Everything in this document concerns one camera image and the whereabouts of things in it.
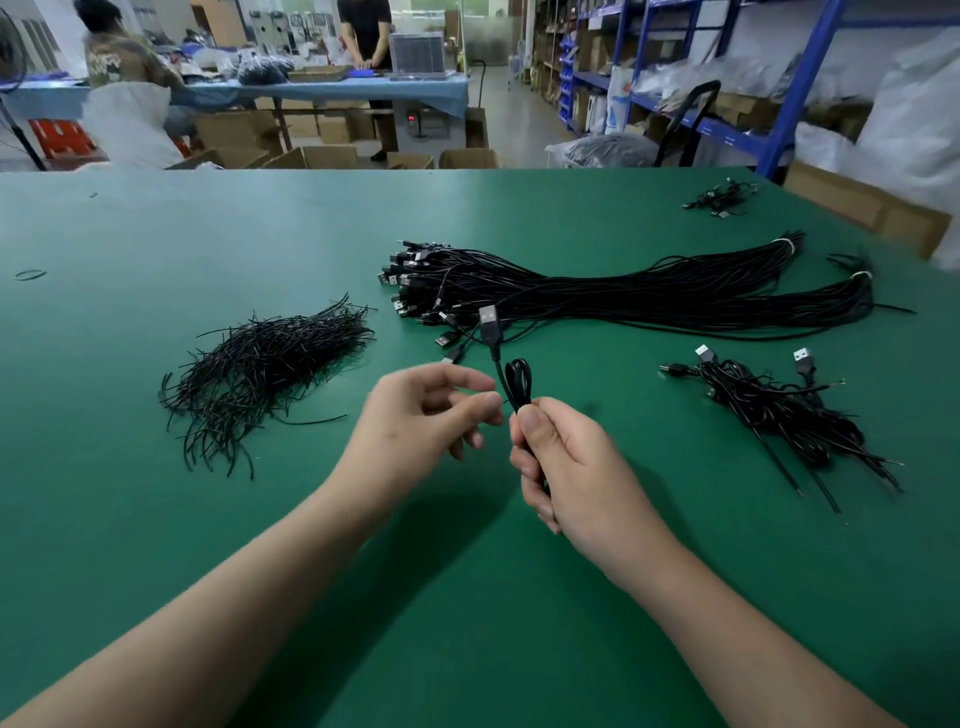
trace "fan stand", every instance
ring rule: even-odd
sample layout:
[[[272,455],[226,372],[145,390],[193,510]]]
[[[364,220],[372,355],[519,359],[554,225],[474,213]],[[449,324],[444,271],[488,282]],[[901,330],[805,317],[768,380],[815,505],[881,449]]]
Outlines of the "fan stand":
[[[30,159],[34,161],[36,168],[40,172],[46,172],[47,168],[43,166],[43,159],[34,150],[33,145],[27,139],[27,135],[23,133],[23,130],[16,125],[16,122],[13,121],[13,117],[10,116],[10,112],[7,111],[6,105],[3,103],[3,98],[0,97],[0,115],[4,117],[4,120],[7,122],[7,126],[10,127],[10,131],[13,132],[13,135],[20,140],[20,143],[23,144],[23,148],[27,150],[27,154],[30,155]]]

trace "black hair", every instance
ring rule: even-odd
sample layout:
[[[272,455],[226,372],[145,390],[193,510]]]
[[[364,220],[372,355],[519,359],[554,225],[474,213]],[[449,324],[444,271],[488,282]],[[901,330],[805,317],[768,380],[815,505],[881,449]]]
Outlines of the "black hair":
[[[73,8],[91,33],[106,33],[120,25],[120,9],[110,0],[74,0]]]

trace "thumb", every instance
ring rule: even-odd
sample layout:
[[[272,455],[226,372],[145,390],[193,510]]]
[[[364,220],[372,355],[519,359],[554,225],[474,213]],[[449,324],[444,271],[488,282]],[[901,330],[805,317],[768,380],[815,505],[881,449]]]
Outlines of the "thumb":
[[[452,442],[474,427],[486,422],[503,405],[496,392],[480,392],[457,402],[443,414],[431,418],[440,425],[442,437]]]
[[[540,461],[543,474],[550,478],[550,471],[570,460],[564,441],[553,425],[553,421],[546,416],[535,404],[524,404],[516,413],[516,419],[523,430],[523,437],[533,451],[534,457]]]

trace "white rubber band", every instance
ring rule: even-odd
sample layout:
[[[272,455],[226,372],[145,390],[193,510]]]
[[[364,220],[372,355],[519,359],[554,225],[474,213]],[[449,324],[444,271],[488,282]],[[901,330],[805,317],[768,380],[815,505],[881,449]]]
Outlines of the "white rubber band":
[[[795,252],[797,252],[797,246],[794,245],[794,244],[793,244],[793,240],[791,240],[791,239],[788,238],[788,237],[779,237],[779,238],[777,238],[776,240],[774,240],[773,242],[779,243],[781,240],[782,240],[784,243],[790,243],[790,254],[791,254],[791,255],[793,255]]]

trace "gray floor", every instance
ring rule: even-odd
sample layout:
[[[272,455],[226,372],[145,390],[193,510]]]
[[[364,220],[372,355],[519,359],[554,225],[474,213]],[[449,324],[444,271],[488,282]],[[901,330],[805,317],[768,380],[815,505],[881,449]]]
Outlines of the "gray floor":
[[[483,97],[480,81],[483,78]],[[482,104],[487,113],[487,137],[490,148],[496,150],[507,167],[545,167],[543,148],[573,138],[557,118],[557,111],[530,90],[529,85],[507,87],[506,66],[492,66],[483,76],[482,67],[474,67],[470,76],[469,102],[472,107]],[[28,136],[29,126],[23,124]],[[322,143],[318,138],[297,139],[300,146]],[[363,166],[370,155],[380,148],[379,142],[357,142],[357,151]],[[0,128],[0,171],[35,171],[19,142],[6,129]]]

